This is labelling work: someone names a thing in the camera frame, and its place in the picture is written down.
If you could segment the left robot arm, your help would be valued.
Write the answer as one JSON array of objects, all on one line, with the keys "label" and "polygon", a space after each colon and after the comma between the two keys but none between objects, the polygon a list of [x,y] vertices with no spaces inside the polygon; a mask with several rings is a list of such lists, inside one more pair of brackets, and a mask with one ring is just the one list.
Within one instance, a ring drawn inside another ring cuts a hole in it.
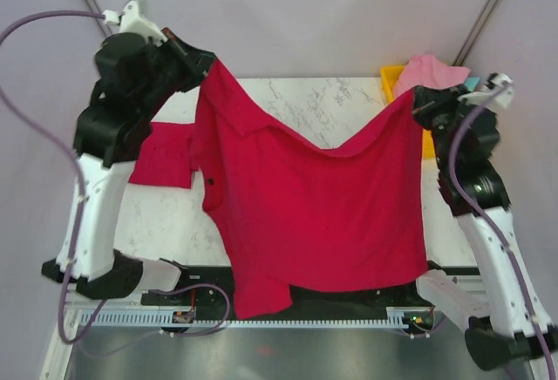
[{"label": "left robot arm", "polygon": [[120,299],[158,290],[172,304],[191,295],[178,266],[131,257],[114,247],[126,185],[152,132],[151,121],[176,92],[189,92],[207,76],[216,56],[186,44],[168,28],[161,37],[121,32],[94,56],[99,80],[79,114],[70,158],[78,176],[71,220],[58,256],[42,276],[92,300]]}]

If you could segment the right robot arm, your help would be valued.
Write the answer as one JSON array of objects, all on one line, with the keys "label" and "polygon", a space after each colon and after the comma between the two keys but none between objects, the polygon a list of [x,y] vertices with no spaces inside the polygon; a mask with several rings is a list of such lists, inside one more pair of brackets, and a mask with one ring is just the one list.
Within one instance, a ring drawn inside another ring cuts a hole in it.
[{"label": "right robot arm", "polygon": [[491,104],[507,107],[514,87],[505,79],[480,92],[464,85],[412,89],[412,116],[431,132],[439,191],[470,245],[486,302],[479,302],[442,270],[410,275],[399,283],[412,305],[427,300],[464,334],[476,365],[494,370],[542,360],[546,379],[557,377],[557,324],[541,305],[514,232],[510,199],[490,158],[500,141]]}]

